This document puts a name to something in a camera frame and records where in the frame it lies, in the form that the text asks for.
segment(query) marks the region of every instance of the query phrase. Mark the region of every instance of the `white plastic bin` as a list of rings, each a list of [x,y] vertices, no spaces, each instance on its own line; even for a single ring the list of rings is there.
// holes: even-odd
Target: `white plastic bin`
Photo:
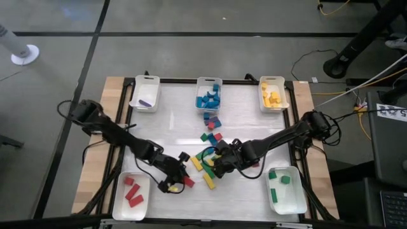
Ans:
[[[217,113],[221,109],[222,105],[222,97],[221,97],[221,92],[222,92],[222,79],[220,78],[210,78],[210,77],[199,77],[197,80],[197,94],[195,96],[195,107],[201,111],[201,112],[209,112],[209,113]],[[209,109],[209,108],[198,108],[197,107],[197,99],[199,96],[203,97],[207,95],[207,92],[212,92],[213,94],[213,89],[214,85],[217,84],[219,85],[219,90],[217,91],[217,95],[221,99],[219,103],[219,107],[217,109]]]
[[[268,173],[274,171],[277,178],[269,179]],[[281,183],[282,176],[289,176],[290,183]],[[294,166],[271,168],[265,174],[268,200],[270,207],[278,214],[303,214],[307,211],[307,203],[301,185],[301,178],[298,169]],[[277,203],[273,203],[271,188],[275,189]]]
[[[134,179],[134,183],[137,183],[140,188],[135,193],[134,197],[142,195],[144,201],[137,204],[134,207],[130,207],[128,200],[125,198],[126,194],[132,186],[125,185],[124,180],[126,177]],[[114,197],[113,205],[113,219],[115,220],[131,220],[140,221],[144,219],[148,208],[148,199],[150,194],[150,178],[138,172],[122,172],[119,175],[117,183],[116,196]]]
[[[158,108],[158,101],[160,100],[160,77],[158,76],[136,76],[135,89],[130,106],[138,112],[155,112]],[[140,104],[139,100],[143,100],[151,105],[146,107]]]
[[[258,92],[259,92],[260,110],[262,112],[277,113],[277,112],[281,112],[284,109],[287,109],[289,107],[289,104],[288,104],[287,98],[286,98],[286,92],[284,91],[284,82],[285,82],[285,79],[281,76],[262,76],[260,78]],[[278,93],[278,95],[281,99],[280,107],[267,108],[265,106],[265,102],[263,100],[263,91],[261,89],[261,83],[267,83],[267,88],[266,88],[267,93],[271,93],[271,92]]]

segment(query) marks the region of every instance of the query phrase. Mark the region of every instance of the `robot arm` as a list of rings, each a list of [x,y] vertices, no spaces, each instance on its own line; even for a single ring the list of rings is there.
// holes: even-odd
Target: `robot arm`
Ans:
[[[169,192],[169,186],[175,183],[183,184],[184,176],[188,176],[185,171],[186,166],[183,164],[190,159],[188,154],[182,152],[178,160],[164,155],[160,145],[153,141],[136,138],[111,121],[97,102],[82,100],[68,118],[81,126],[88,135],[100,131],[103,139],[108,143],[114,146],[128,146],[134,154],[135,160],[140,159],[165,173],[167,178],[158,184],[158,188],[164,193]]]
[[[331,126],[321,112],[310,111],[305,113],[296,125],[265,139],[243,143],[235,139],[231,144],[220,141],[216,146],[216,154],[221,157],[214,161],[211,169],[218,178],[222,178],[227,172],[251,167],[268,151],[287,142],[294,141],[298,148],[309,148],[312,138],[325,139],[330,136],[330,130]]]

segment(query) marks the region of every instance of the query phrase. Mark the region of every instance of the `white label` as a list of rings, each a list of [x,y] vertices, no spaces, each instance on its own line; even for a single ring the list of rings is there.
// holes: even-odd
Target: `white label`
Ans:
[[[376,104],[377,110],[381,109],[405,109],[391,105]],[[383,118],[390,118],[398,121],[407,121],[407,109],[406,110],[396,110],[396,111],[377,111],[377,116]]]

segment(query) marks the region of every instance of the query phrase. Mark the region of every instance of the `red block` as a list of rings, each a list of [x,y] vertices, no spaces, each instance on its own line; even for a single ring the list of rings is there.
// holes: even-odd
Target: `red block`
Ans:
[[[215,139],[217,140],[217,141],[220,141],[221,139],[222,139],[222,135],[221,135],[221,133],[217,133],[217,134],[215,134]]]
[[[193,182],[193,180],[191,180],[191,178],[189,178],[188,176],[184,176],[184,184],[192,188],[195,182]]]
[[[214,128],[215,128],[215,123],[210,122],[210,123],[208,124],[208,129],[209,129],[209,130],[213,130]]]
[[[125,185],[133,185],[134,179],[130,177],[125,178]]]
[[[128,193],[126,195],[126,199],[131,200],[131,198],[133,198],[134,194],[137,192],[137,190],[139,190],[139,188],[140,188],[140,185],[134,184],[133,188],[130,191],[128,191]]]
[[[130,204],[130,207],[134,207],[143,201],[144,201],[144,199],[142,198],[142,195],[138,195],[138,196],[134,197],[133,199],[129,200],[128,204]]]

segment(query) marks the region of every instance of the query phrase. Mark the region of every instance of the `gray floor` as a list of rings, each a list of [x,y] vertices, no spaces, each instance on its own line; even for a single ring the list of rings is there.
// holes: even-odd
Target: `gray floor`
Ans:
[[[0,0],[0,23],[11,31],[93,32],[103,0]],[[352,3],[335,15],[323,17],[316,1],[111,1],[102,32],[358,32],[375,15],[372,4]],[[324,4],[331,11],[338,4]],[[62,119],[55,107],[72,98],[92,37],[24,37],[38,45],[40,59],[27,67],[14,66],[0,47],[0,134],[25,142],[23,149],[0,148],[0,220],[31,216],[39,187],[52,158]],[[136,76],[148,70],[164,78],[215,76],[242,79],[245,73],[283,76],[294,80],[290,69],[301,55],[315,49],[340,51],[351,38],[242,38],[242,37],[100,37],[81,92],[82,99],[99,100],[106,76]],[[345,89],[322,70],[334,54],[315,53],[294,69],[300,80],[312,84],[312,92]],[[350,66],[348,78],[370,78],[399,58],[374,41]],[[362,89],[363,98],[367,91]],[[319,104],[329,96],[314,96]],[[331,116],[352,111],[354,95],[321,107]],[[363,116],[368,127],[367,116]],[[330,169],[372,159],[371,143],[362,135],[356,117],[341,122],[344,135],[337,147],[326,146]],[[81,173],[81,152],[89,137],[72,127],[45,217],[66,216]]]

